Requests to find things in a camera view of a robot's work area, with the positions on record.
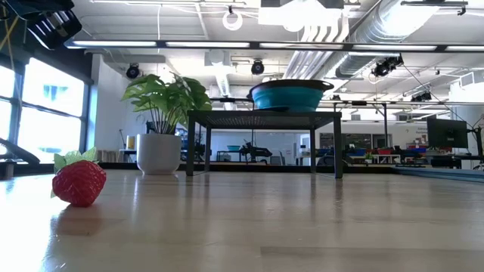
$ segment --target black metal table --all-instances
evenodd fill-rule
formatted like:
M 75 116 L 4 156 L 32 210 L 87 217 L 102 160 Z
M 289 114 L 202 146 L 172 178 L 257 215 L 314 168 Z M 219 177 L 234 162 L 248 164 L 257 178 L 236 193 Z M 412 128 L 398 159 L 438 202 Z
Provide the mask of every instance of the black metal table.
M 212 129 L 309 130 L 311 142 L 311 172 L 316 173 L 316 129 L 333 123 L 334 175 L 343 177 L 341 113 L 307 112 L 280 113 L 265 110 L 213 110 L 188 112 L 187 176 L 194 175 L 195 123 L 206 129 L 205 171 L 210 170 Z

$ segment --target green leaves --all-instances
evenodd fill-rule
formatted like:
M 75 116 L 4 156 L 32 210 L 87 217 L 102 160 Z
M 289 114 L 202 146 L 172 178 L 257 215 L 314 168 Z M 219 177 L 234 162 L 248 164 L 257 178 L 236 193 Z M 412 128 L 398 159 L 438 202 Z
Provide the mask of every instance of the green leaves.
M 128 85 L 122 98 L 132 99 L 136 113 L 150 111 L 156 130 L 162 134 L 171 133 L 170 128 L 177 123 L 186 125 L 189 110 L 212 109 L 206 89 L 200 82 L 174 73 L 173 76 L 175 82 L 169 84 L 156 75 L 136 79 Z
M 67 165 L 67 162 L 63 156 L 59 154 L 54 154 L 54 172 L 55 173 L 59 172 L 59 170 L 61 170 L 66 165 Z
M 96 147 L 91 148 L 81 154 L 79 151 L 67 152 L 66 156 L 61 156 L 59 154 L 54 154 L 54 172 L 59 172 L 63 167 L 71 165 L 75 162 L 80 162 L 86 160 L 89 162 L 94 162 L 96 159 L 97 149 Z

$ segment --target table leg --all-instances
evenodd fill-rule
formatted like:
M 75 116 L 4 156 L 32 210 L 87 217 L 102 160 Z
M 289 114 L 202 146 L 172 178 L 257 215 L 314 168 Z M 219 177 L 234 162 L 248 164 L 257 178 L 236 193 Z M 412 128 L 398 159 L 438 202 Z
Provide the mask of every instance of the table leg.
M 187 154 L 187 176 L 194 175 L 194 157 L 195 157 L 195 120 L 188 117 L 188 154 Z
M 310 152 L 311 152 L 311 173 L 316 173 L 316 131 L 312 128 L 309 131 Z
M 205 171 L 210 171 L 210 144 L 212 143 L 212 129 L 206 128 L 206 143 L 205 143 Z
M 343 151 L 341 139 L 341 118 L 335 117 L 333 121 L 333 131 L 334 131 L 334 177 L 343 177 Z

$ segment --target wooden floor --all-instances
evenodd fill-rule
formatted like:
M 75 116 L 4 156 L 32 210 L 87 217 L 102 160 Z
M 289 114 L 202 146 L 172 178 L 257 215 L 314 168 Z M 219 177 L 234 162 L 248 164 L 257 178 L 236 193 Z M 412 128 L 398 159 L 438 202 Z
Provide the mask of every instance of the wooden floor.
M 0 182 L 0 271 L 483 271 L 484 184 L 109 171 L 95 204 Z

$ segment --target potted plant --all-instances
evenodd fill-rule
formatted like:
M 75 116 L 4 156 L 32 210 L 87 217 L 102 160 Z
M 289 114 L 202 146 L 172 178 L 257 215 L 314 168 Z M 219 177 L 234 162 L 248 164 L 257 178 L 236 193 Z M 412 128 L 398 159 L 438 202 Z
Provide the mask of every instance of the potted plant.
M 365 162 L 366 163 L 373 163 L 373 154 L 371 153 L 366 153 L 365 154 Z
M 152 134 L 138 134 L 138 167 L 145 175 L 169 175 L 180 165 L 182 140 L 175 136 L 176 124 L 186 125 L 189 110 L 211 110 L 205 87 L 197 80 L 173 74 L 173 83 L 159 76 L 136 79 L 126 88 L 122 100 L 132 100 L 134 112 L 149 111 Z

